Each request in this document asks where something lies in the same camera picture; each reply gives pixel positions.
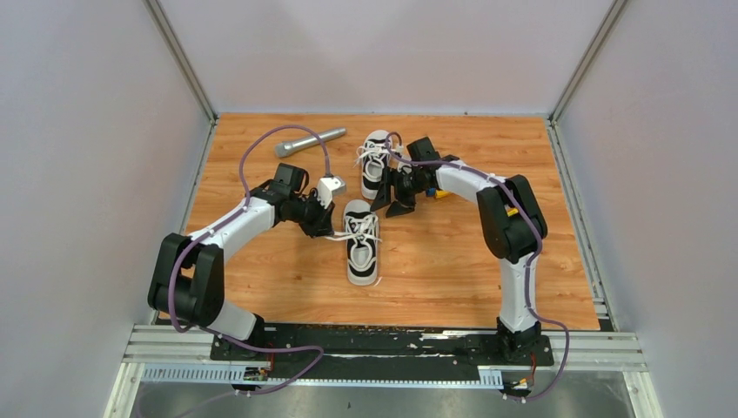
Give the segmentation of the black white sneaker with laces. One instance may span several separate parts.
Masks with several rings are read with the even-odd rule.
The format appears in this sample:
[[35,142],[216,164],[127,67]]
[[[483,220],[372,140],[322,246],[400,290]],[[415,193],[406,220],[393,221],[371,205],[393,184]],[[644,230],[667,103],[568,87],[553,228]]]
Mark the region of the black white sneaker with laces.
[[383,171],[391,166],[390,152],[400,156],[402,146],[394,144],[385,130],[371,132],[357,149],[355,163],[361,165],[361,193],[365,199],[376,198]]

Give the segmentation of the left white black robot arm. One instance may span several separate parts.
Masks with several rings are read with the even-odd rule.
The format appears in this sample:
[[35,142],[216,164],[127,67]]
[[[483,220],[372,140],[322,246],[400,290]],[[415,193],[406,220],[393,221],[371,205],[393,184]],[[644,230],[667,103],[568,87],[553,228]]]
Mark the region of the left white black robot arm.
[[297,224],[311,238],[333,234],[334,199],[346,190],[327,174],[305,190],[306,170],[281,163],[272,179],[249,190],[226,215],[190,235],[171,233],[160,246],[147,294],[148,305],[181,327],[206,328],[233,338],[243,358],[266,349],[264,319],[225,297],[225,265],[251,240],[281,222]]

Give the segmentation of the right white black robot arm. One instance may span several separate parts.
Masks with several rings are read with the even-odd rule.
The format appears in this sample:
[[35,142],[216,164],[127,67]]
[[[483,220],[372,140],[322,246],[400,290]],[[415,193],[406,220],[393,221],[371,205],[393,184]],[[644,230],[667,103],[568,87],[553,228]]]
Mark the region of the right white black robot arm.
[[414,211],[416,197],[429,189],[450,192],[476,204],[487,248],[500,262],[502,306],[496,341],[500,358],[519,363],[530,355],[540,338],[532,295],[537,257],[547,224],[527,178],[502,178],[478,170],[461,159],[441,156],[431,139],[412,142],[403,157],[391,146],[387,133],[373,148],[398,165],[384,168],[372,209],[384,209],[388,218]]

